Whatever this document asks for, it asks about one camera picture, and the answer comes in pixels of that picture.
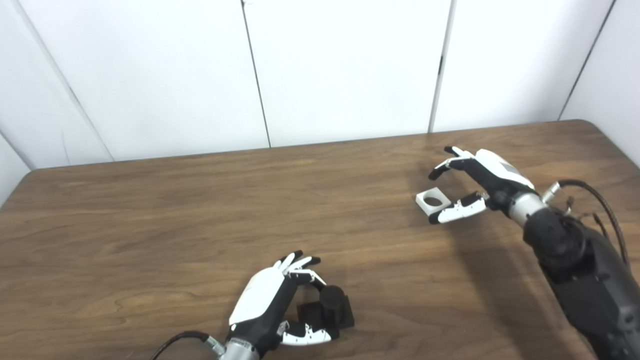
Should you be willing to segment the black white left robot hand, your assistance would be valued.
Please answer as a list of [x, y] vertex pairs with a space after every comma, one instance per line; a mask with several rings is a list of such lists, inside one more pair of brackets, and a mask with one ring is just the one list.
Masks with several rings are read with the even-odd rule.
[[250, 278], [228, 320], [227, 360], [262, 360], [281, 345], [315, 346], [340, 337], [337, 329], [285, 319], [299, 287], [311, 285], [319, 291], [327, 287], [310, 268], [321, 259], [303, 254], [293, 251]]

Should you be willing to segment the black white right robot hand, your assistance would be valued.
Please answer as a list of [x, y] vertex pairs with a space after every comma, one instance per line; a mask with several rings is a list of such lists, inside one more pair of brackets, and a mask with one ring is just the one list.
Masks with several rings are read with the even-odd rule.
[[429, 179], [437, 180], [449, 170], [463, 171], [474, 180], [482, 191], [475, 191], [442, 210], [429, 215], [430, 224], [445, 224], [480, 214], [489, 209], [509, 212], [510, 205], [521, 194], [535, 194], [535, 187], [500, 155], [480, 149], [476, 153], [457, 146], [446, 146], [444, 151], [453, 154], [432, 169]]

